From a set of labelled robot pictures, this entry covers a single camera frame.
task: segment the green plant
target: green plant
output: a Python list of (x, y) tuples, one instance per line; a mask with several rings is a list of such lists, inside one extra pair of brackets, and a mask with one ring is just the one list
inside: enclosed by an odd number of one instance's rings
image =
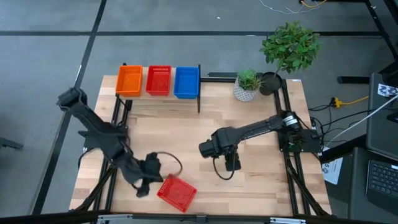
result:
[(300, 26), (299, 21), (286, 22), (286, 26), (278, 27), (275, 34), (262, 41), (259, 51), (266, 56), (267, 63), (277, 60), (275, 74), (279, 70), (290, 74), (311, 65), (320, 48), (319, 35)]
[(238, 83), (243, 90), (257, 90), (260, 87), (261, 79), (253, 69), (238, 72)]

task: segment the gray floor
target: gray floor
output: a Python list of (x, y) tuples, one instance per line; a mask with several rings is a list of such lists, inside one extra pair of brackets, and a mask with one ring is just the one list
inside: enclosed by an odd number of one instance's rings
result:
[[(0, 30), (91, 30), (100, 0), (0, 0)], [(298, 10), (296, 1), (263, 0), (274, 9)], [(397, 27), (385, 6), (375, 2), (380, 20), (397, 40)], [(100, 31), (116, 30), (274, 30), (285, 21), (300, 20), (319, 31), (377, 30), (364, 4), (327, 2), (309, 13), (284, 15), (250, 1), (128, 1), (108, 0)], [(202, 73), (236, 72), (253, 68), (275, 70), (258, 52), (263, 37), (143, 36), (97, 37), (81, 84), (93, 108), (103, 75), (117, 74), (123, 62), (141, 64), (202, 65)], [(72, 86), (88, 37), (0, 37), (0, 136), (23, 143), (21, 151), (0, 150), (0, 217), (28, 214), (39, 178), (47, 162), (62, 113), (57, 96)], [(339, 85), (340, 75), (368, 76), (392, 62), (380, 38), (322, 37), (322, 49), (313, 65), (287, 78), (301, 78), (309, 107), (328, 103), (331, 97), (352, 101), (368, 95), (367, 85)], [(365, 110), (363, 101), (332, 109), (332, 119)], [(322, 123), (328, 111), (311, 113)], [(346, 128), (363, 116), (333, 124)], [(67, 211), (77, 175), (83, 126), (71, 120), (46, 199), (45, 213)], [(340, 139), (352, 139), (365, 126)], [(330, 134), (331, 139), (338, 131)], [(349, 172), (349, 158), (343, 172)], [(342, 192), (349, 177), (338, 186), (328, 184), (332, 210), (346, 217), (348, 196)]]

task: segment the plastic basket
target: plastic basket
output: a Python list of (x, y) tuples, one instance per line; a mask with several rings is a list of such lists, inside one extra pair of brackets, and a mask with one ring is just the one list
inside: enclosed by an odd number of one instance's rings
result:
[(154, 96), (167, 96), (170, 91), (170, 65), (151, 65), (148, 69), (146, 91)]
[(122, 96), (141, 95), (142, 85), (142, 66), (141, 65), (122, 65), (119, 68), (116, 93)]
[(169, 174), (157, 196), (181, 212), (186, 212), (196, 193), (197, 190), (194, 187)]
[(177, 67), (174, 95), (181, 99), (195, 99), (199, 93), (199, 80), (198, 67)]

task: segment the sticker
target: sticker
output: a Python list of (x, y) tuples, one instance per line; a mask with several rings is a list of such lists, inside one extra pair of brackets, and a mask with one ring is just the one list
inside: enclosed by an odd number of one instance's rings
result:
[(398, 89), (392, 87), (392, 86), (387, 86), (379, 83), (379, 88), (377, 89), (378, 95), (381, 96), (394, 96), (398, 93)]
[[(329, 147), (324, 147), (322, 151), (325, 152), (327, 150), (329, 150)], [(323, 179), (331, 184), (337, 185), (342, 163), (343, 158), (338, 158), (334, 161), (322, 164)]]

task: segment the small potted plant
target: small potted plant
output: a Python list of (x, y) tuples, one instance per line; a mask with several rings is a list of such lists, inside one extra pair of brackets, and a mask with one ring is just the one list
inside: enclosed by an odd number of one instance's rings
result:
[(254, 99), (261, 84), (261, 78), (253, 69), (238, 72), (234, 86), (236, 99), (247, 102)]
[(279, 71), (294, 72), (300, 68), (307, 68), (317, 56), (320, 48), (319, 34), (313, 33), (299, 25), (298, 21), (286, 22), (273, 35), (262, 41), (262, 52), (267, 63), (277, 62), (276, 72), (266, 72), (262, 75), (260, 92), (271, 95), (282, 86)]

